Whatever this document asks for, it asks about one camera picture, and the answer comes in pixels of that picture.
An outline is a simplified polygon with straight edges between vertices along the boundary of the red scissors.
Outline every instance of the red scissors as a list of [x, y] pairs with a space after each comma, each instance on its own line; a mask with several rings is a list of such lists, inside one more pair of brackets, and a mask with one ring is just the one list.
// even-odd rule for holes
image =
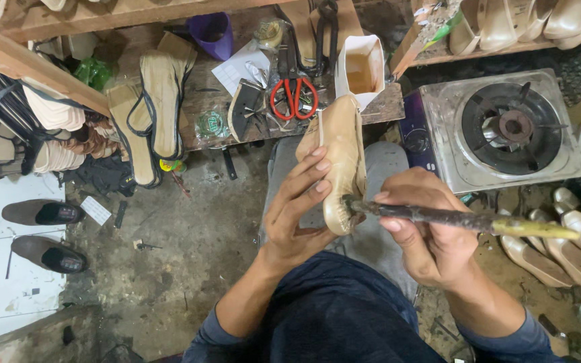
[[[284, 121], [288, 121], [294, 117], [300, 120], [306, 120], [315, 114], [315, 110], [318, 108], [318, 93], [315, 91], [315, 87], [311, 84], [308, 78], [300, 77], [297, 73], [297, 58], [295, 57], [295, 47], [294, 43], [290, 41], [290, 36], [288, 34], [284, 35], [284, 39], [279, 46], [279, 82], [273, 87], [270, 93], [270, 107], [275, 115]], [[281, 85], [283, 84], [286, 89], [286, 96], [288, 98], [288, 116], [283, 115], [281, 112], [277, 111], [275, 107], [275, 94]], [[311, 90], [313, 94], [313, 105], [311, 111], [308, 114], [300, 113], [300, 95], [302, 94], [302, 85]], [[295, 93], [291, 92], [291, 88], [295, 88]]]

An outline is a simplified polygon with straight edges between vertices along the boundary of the stove burner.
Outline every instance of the stove burner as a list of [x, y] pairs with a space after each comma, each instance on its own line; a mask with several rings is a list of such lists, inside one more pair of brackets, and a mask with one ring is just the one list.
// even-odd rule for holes
[[501, 172], [526, 175], [547, 167], [559, 152], [561, 124], [530, 83], [481, 88], [465, 105], [465, 141], [476, 157]]

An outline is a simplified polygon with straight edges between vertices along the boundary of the concrete floor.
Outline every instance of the concrete floor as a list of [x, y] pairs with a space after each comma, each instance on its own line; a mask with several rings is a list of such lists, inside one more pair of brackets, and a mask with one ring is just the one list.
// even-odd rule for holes
[[[187, 348], [207, 312], [256, 254], [253, 240], [262, 216], [271, 148], [267, 142], [260, 149], [233, 150], [239, 176], [234, 181], [226, 175], [221, 151], [192, 153], [183, 174], [191, 200], [166, 175], [158, 189], [138, 188], [132, 198], [96, 198], [114, 213], [111, 219], [119, 201], [128, 202], [121, 229], [115, 229], [112, 220], [100, 227], [87, 217], [67, 231], [67, 241], [89, 257], [90, 269], [69, 276], [62, 300], [102, 305], [101, 352], [125, 343], [150, 361]], [[505, 189], [499, 206], [510, 211], [548, 207], [555, 187]], [[67, 186], [67, 200], [77, 204], [83, 196]], [[472, 208], [483, 207], [477, 202]], [[162, 249], [137, 251], [132, 243], [138, 239]], [[514, 265], [492, 236], [480, 237], [475, 256], [488, 275], [535, 316], [545, 313], [560, 330], [581, 333], [573, 312], [576, 291], [542, 285]], [[425, 342], [448, 361], [470, 357], [440, 291], [422, 288], [416, 307]], [[566, 344], [559, 345], [557, 352], [566, 352]]]

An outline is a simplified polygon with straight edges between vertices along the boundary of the stainless steel stove top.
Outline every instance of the stainless steel stove top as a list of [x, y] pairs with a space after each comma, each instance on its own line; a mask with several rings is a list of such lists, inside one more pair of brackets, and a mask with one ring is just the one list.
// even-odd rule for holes
[[[462, 114], [465, 106], [471, 102], [470, 98], [484, 87], [496, 83], [515, 83], [523, 87], [528, 82], [530, 90], [549, 103], [550, 107], [547, 109], [554, 112], [554, 122], [558, 121], [565, 127], [556, 127], [552, 131], [556, 136], [556, 144], [559, 144], [554, 157], [540, 164], [538, 170], [531, 170], [523, 175], [508, 174], [496, 169], [495, 165], [484, 162], [485, 158], [481, 161], [476, 155], [476, 146], [471, 149], [462, 130]], [[438, 173], [452, 192], [468, 193], [581, 176], [581, 155], [553, 70], [533, 70], [439, 83], [420, 87], [419, 91], [431, 133], [432, 150], [438, 163]]]

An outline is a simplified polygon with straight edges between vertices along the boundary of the tile floor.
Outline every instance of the tile floor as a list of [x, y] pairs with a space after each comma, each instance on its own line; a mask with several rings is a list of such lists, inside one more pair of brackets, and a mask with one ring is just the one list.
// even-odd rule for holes
[[65, 226], [13, 224], [1, 218], [1, 210], [9, 203], [23, 200], [64, 200], [64, 197], [64, 188], [59, 188], [52, 174], [0, 180], [0, 335], [55, 312], [59, 294], [66, 284], [64, 275], [40, 268], [10, 252], [14, 236], [42, 235], [60, 241], [64, 238]]

